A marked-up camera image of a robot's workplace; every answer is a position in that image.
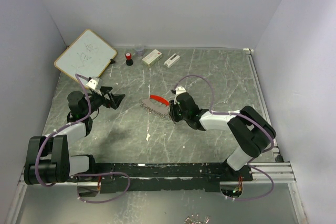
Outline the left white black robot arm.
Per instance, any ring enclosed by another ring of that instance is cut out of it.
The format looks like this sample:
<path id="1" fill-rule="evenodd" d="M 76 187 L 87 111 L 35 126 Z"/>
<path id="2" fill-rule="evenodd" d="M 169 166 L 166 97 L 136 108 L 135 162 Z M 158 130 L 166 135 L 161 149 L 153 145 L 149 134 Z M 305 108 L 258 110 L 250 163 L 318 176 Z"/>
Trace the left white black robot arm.
<path id="1" fill-rule="evenodd" d="M 101 106 L 114 110 L 119 107 L 125 94 L 112 94 L 111 91 L 112 87 L 103 86 L 98 92 L 73 91 L 67 96 L 70 111 L 66 125 L 48 135 L 33 136 L 28 142 L 24 167 L 26 184 L 51 186 L 78 174 L 87 182 L 97 178 L 94 157 L 91 154 L 71 156 L 69 143 L 91 133 L 91 114 Z"/>

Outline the red carabiner keyring with keys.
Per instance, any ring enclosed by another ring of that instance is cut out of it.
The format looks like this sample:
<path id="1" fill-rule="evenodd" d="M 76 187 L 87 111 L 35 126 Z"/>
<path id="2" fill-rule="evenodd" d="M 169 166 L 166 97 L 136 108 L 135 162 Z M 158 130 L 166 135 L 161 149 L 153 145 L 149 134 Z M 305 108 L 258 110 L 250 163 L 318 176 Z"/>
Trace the red carabiner keyring with keys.
<path id="1" fill-rule="evenodd" d="M 169 117 L 170 103 L 158 95 L 150 94 L 148 98 L 140 101 L 140 106 L 161 118 Z"/>

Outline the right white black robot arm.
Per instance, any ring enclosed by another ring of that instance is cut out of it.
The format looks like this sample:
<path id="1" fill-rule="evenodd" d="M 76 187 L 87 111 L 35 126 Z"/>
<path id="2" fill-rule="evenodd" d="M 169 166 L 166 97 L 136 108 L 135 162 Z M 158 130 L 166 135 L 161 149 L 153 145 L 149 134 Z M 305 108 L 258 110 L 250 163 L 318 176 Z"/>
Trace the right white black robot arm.
<path id="1" fill-rule="evenodd" d="M 241 174 L 241 168 L 274 144 L 276 131 L 251 106 L 233 112 L 200 109 L 184 89 L 173 91 L 169 115 L 173 122 L 185 121 L 194 130 L 231 131 L 238 147 L 224 161 L 223 176 L 230 181 Z"/>

